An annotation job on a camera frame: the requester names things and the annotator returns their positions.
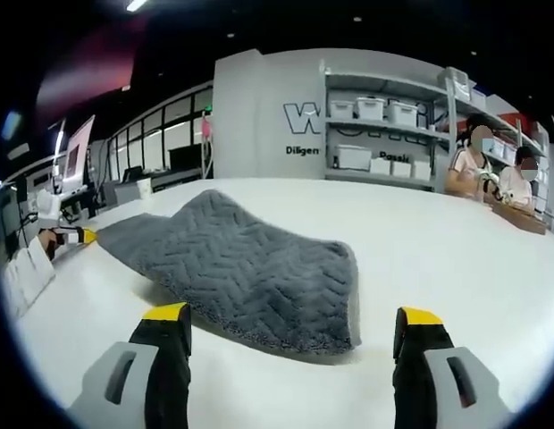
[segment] dark ceiling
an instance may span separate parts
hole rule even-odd
[[[129,2],[2,3],[11,10],[3,13],[9,25],[0,37],[0,121],[10,109],[32,118],[48,66],[91,30],[131,18],[125,12]],[[554,114],[554,2],[148,0],[141,13],[149,22],[131,90],[101,96],[70,113],[76,126],[97,113],[95,138],[107,137],[162,99],[212,79],[216,59],[249,48],[266,54],[352,47],[410,56],[468,72],[546,125]],[[362,21],[354,22],[355,16]],[[227,38],[228,33],[235,37]],[[8,171],[52,153],[52,142],[31,137],[30,130],[17,139],[31,142],[32,154],[11,163]]]

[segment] white countertop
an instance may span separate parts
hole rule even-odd
[[[209,188],[268,223],[353,248],[363,344],[344,365],[319,366],[193,327],[192,429],[393,427],[391,352],[401,306],[439,316],[455,345],[498,377],[512,410],[533,398],[552,368],[554,236],[520,231],[472,201],[336,181],[194,181],[116,207],[90,226],[142,212],[172,215]],[[96,243],[61,255],[55,268],[17,328],[39,379],[68,407],[87,368],[127,341],[147,309],[166,302],[159,287]]]

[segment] textured gray cloth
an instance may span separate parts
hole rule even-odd
[[[118,222],[97,241],[245,342],[322,355],[360,342],[350,248],[268,225],[217,190],[171,218],[140,214]]]

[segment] person's hand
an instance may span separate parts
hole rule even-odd
[[[51,230],[43,230],[38,234],[38,240],[41,243],[42,248],[47,252],[48,245],[51,241],[55,243],[56,246],[56,234]]]

